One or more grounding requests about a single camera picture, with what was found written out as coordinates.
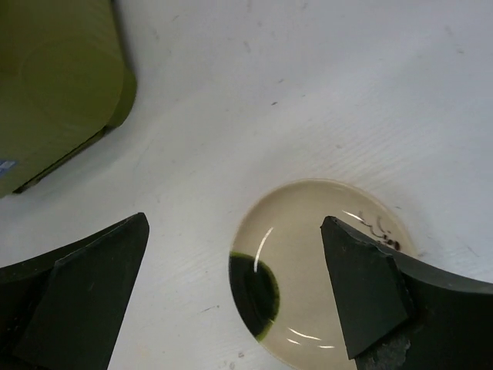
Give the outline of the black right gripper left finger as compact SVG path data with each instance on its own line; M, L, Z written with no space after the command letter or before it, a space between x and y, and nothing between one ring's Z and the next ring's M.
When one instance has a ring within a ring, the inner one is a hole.
M149 238L137 213L1 269L3 369L106 369Z

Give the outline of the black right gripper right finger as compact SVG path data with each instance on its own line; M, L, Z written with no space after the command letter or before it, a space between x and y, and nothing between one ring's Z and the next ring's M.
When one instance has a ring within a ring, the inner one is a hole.
M359 369L490 369L492 285L320 227L348 358Z

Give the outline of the cream plate with black mark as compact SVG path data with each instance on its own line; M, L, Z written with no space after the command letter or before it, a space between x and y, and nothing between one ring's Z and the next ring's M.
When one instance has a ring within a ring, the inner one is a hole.
M369 193L333 180L299 180L243 218L229 258L236 308L251 335L295 369L353 369L347 357L320 228L334 216L404 254L404 224Z

